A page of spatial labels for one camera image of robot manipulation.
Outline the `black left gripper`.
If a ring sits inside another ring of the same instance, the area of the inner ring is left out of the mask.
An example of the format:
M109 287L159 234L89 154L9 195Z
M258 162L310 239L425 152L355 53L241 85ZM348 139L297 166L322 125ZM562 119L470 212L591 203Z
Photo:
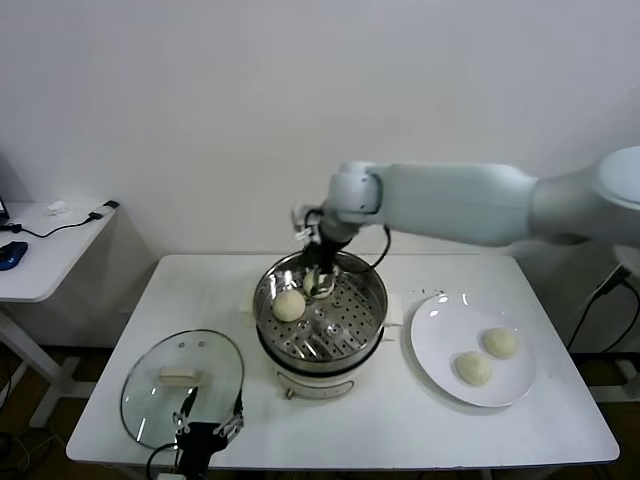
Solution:
M190 387L179 410L172 414L176 427L177 445L181 451L178 473L187 480L205 479L211 457L224 449L224 438L235 438L244 427L242 390L236 397L229 419L221 424L209 422L188 424L198 391L198 387Z

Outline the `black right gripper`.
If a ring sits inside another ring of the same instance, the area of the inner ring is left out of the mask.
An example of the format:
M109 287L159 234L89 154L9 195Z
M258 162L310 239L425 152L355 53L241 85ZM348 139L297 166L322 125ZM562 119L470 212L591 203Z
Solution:
M334 289L334 266L337 253L349 244L335 242L320 236L320 241L311 241L302 251L302 266L306 268L303 279L304 290L314 290L318 285L318 294L328 296Z

